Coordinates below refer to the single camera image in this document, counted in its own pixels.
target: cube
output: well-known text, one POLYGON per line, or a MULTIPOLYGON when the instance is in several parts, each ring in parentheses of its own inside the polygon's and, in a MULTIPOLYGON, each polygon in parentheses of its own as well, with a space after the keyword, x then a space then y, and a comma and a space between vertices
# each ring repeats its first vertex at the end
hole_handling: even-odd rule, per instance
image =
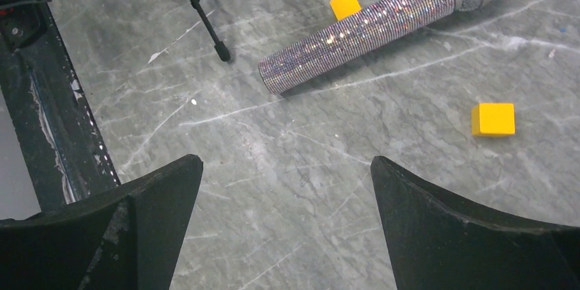
POLYGON ((358 0, 330 0, 330 7, 338 21, 360 11, 358 0))
POLYGON ((513 103, 480 103, 471 110, 474 136, 502 137, 516 133, 513 103))

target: tripod leg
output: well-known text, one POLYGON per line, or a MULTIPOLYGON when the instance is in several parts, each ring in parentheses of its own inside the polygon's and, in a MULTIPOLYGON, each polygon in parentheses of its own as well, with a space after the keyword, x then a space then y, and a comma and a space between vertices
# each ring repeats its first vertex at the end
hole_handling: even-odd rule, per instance
POLYGON ((231 58, 230 51, 228 50, 228 48, 226 47, 226 45, 224 44, 224 42, 222 42, 218 38, 218 35, 215 34, 215 31, 213 30, 213 27, 211 26, 211 23, 207 19, 207 16, 205 15, 205 12, 203 11, 203 9, 201 8, 201 5, 199 4, 199 0, 190 0, 190 1, 192 3, 193 8, 196 11, 198 11, 198 13, 200 15, 200 18, 201 18, 201 21, 203 22, 203 24, 207 28, 207 31, 209 32, 209 35, 211 36, 211 39, 215 43, 215 45, 213 46, 213 48, 215 48, 215 51, 220 56, 220 59, 223 62, 229 61, 230 58, 231 58))

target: gray marble tabletop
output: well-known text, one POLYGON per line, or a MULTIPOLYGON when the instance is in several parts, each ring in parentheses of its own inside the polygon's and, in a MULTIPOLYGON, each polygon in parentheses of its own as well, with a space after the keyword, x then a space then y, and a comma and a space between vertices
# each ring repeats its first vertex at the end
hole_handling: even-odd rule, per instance
POLYGON ((376 155, 580 226, 580 0, 494 0, 268 94, 258 61, 332 24, 328 2, 202 0, 232 64, 188 0, 50 4, 122 181, 205 163, 172 289, 395 289, 376 155), (486 101, 515 103, 515 136, 471 136, 486 101))

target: tripod foot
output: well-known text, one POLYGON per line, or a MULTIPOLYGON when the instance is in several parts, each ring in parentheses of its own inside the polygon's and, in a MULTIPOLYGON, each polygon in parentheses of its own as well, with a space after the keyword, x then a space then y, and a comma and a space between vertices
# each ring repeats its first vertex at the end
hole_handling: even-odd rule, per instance
POLYGON ((223 62, 228 62, 231 59, 230 51, 228 50, 224 42, 217 42, 214 48, 223 62))

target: rhinestone microphone handle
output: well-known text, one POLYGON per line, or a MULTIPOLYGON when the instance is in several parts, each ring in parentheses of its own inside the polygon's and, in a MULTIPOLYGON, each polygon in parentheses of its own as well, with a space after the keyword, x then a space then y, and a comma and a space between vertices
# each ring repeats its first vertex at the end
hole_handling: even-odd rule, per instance
POLYGON ((424 27, 456 0, 381 0, 261 60, 266 88, 279 94, 424 27))

